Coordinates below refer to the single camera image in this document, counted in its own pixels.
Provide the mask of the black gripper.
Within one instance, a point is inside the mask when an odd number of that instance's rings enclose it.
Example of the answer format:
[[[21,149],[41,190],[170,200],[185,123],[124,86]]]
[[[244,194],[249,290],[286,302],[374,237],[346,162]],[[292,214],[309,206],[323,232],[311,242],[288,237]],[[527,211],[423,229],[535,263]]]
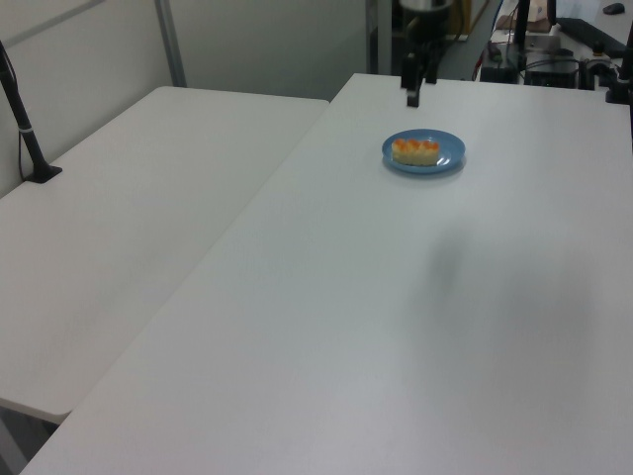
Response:
[[[450,9],[414,12],[405,10],[405,35],[407,44],[414,50],[428,48],[425,73],[419,53],[409,52],[402,60],[401,88],[407,95],[407,106],[419,106],[419,92],[424,73],[428,84],[437,82],[438,45],[445,39],[449,24]]]

